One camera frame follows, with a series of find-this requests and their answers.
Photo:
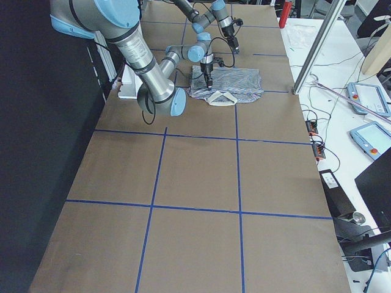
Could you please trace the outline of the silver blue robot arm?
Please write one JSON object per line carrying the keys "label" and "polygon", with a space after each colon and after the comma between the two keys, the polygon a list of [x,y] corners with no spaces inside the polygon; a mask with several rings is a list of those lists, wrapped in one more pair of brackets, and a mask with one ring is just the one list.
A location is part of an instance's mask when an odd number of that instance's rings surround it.
{"label": "silver blue robot arm", "polygon": [[176,0],[172,1],[172,3],[177,6],[192,23],[192,28],[196,34],[204,32],[209,25],[217,22],[217,25],[222,32],[222,36],[227,41],[229,47],[235,54],[239,53],[239,43],[234,25],[241,27],[243,21],[241,18],[234,18],[228,14],[224,1],[214,1],[210,8],[206,8],[206,12],[202,15],[189,1]]}
{"label": "silver blue robot arm", "polygon": [[186,107],[186,93],[169,79],[181,60],[199,62],[210,41],[170,46],[161,63],[156,61],[141,32],[138,1],[51,1],[52,27],[63,34],[93,39],[99,31],[120,50],[142,85],[137,102],[144,112],[179,116]]}

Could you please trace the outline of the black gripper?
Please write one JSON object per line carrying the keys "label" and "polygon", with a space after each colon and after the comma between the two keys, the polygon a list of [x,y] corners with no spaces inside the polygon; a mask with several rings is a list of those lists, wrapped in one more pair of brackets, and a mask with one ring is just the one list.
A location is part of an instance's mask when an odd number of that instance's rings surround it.
{"label": "black gripper", "polygon": [[211,76],[211,72],[213,71],[213,63],[200,63],[200,69],[202,72],[202,75],[205,78],[206,87],[207,89],[211,89],[213,86],[213,79]]}
{"label": "black gripper", "polygon": [[230,41],[230,47],[235,54],[239,54],[239,43],[235,37],[235,30],[233,26],[226,26],[222,28],[222,33],[227,41]]}

